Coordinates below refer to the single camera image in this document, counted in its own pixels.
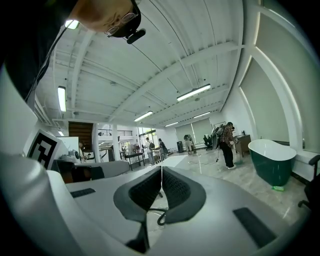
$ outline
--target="cabinet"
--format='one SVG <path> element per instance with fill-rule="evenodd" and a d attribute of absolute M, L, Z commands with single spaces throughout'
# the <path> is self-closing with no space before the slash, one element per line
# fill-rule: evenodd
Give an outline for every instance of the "cabinet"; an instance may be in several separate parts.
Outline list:
<path fill-rule="evenodd" d="M 245 156 L 245 152 L 249 152 L 249 143 L 251 142 L 250 135 L 235 136 L 238 139 L 238 143 L 235 144 L 235 151 L 239 152 L 242 157 Z"/>

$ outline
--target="wooden stairs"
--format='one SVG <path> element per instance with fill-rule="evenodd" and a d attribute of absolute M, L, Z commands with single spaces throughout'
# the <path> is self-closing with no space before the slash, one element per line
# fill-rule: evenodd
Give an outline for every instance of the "wooden stairs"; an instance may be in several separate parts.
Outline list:
<path fill-rule="evenodd" d="M 83 142 L 84 152 L 92 151 L 92 123 L 69 122 L 69 136 L 79 137 L 79 142 Z"/>

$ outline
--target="glasses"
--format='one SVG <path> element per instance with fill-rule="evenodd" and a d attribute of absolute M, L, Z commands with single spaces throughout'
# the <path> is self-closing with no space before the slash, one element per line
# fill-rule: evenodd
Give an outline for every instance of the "glasses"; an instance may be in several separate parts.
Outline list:
<path fill-rule="evenodd" d="M 139 14 L 135 14 L 133 12 L 129 12 L 127 13 L 125 16 L 122 17 L 122 19 L 120 20 L 120 22 L 122 24 L 127 24 L 130 21 L 132 21 L 135 17 L 137 17 Z M 112 35 L 114 35 L 117 31 L 119 30 L 119 26 L 112 26 L 108 29 L 107 32 L 104 32 L 105 35 L 109 38 Z"/>

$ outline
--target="white wall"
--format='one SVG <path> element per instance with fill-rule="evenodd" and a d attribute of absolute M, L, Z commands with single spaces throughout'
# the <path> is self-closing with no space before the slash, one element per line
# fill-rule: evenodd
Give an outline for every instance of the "white wall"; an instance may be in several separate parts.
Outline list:
<path fill-rule="evenodd" d="M 261 15 L 256 45 L 279 69 L 292 91 L 301 115 L 305 150 L 320 153 L 320 71 L 314 57 L 291 33 L 265 15 Z"/>
<path fill-rule="evenodd" d="M 289 142 L 285 112 L 273 84 L 253 59 L 241 88 L 252 110 L 258 138 Z"/>
<path fill-rule="evenodd" d="M 256 140 L 254 129 L 251 126 L 250 116 L 242 99 L 240 89 L 233 87 L 229 97 L 221 111 L 225 122 L 232 122 L 236 135 L 240 135 L 242 131 L 249 134 L 251 140 Z"/>

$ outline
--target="freestanding bathtub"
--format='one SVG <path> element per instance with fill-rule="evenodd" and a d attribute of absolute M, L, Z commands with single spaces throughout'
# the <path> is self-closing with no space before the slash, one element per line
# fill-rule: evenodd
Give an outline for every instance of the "freestanding bathtub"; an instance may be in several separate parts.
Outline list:
<path fill-rule="evenodd" d="M 297 154 L 294 149 L 269 139 L 254 140 L 248 147 L 256 173 L 262 179 L 272 186 L 288 182 Z"/>

